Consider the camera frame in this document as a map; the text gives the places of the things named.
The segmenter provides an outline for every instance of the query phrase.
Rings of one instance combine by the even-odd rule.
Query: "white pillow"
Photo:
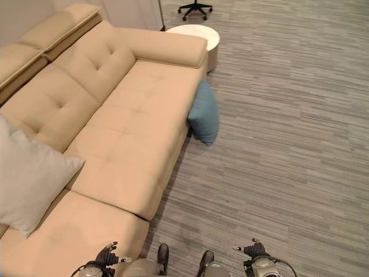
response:
[[[28,237],[83,164],[30,140],[0,114],[0,223]]]

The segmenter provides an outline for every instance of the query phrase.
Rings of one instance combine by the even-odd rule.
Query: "blue pillow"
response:
[[[188,119],[196,136],[206,145],[212,145],[218,132],[218,105],[205,78],[198,85]]]

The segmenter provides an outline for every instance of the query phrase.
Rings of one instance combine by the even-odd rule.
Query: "wall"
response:
[[[0,46],[15,42],[34,25],[73,3],[102,7],[117,27],[160,30],[159,0],[0,0]]]

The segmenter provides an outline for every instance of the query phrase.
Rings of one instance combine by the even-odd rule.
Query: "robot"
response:
[[[251,257],[251,260],[243,262],[247,277],[283,277],[279,274],[275,263],[284,263],[289,266],[297,277],[295,270],[286,261],[277,259],[268,254],[263,244],[253,238],[254,245],[246,246],[243,252]],[[161,244],[157,253],[157,260],[138,259],[132,263],[129,257],[117,257],[111,253],[116,249],[118,243],[112,242],[104,247],[96,257],[95,261],[89,261],[85,265],[77,268],[71,275],[78,273],[78,277],[114,277],[115,270],[109,266],[117,263],[131,263],[124,271],[122,277],[146,277],[146,276],[166,276],[169,258],[169,247]],[[233,246],[234,250],[242,251],[238,245]],[[214,261],[214,253],[207,250],[203,255],[199,265],[197,277],[232,277],[232,274]]]

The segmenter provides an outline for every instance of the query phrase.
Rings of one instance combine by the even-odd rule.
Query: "sofa armrest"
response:
[[[137,59],[199,68],[207,41],[197,36],[143,29],[117,28]]]

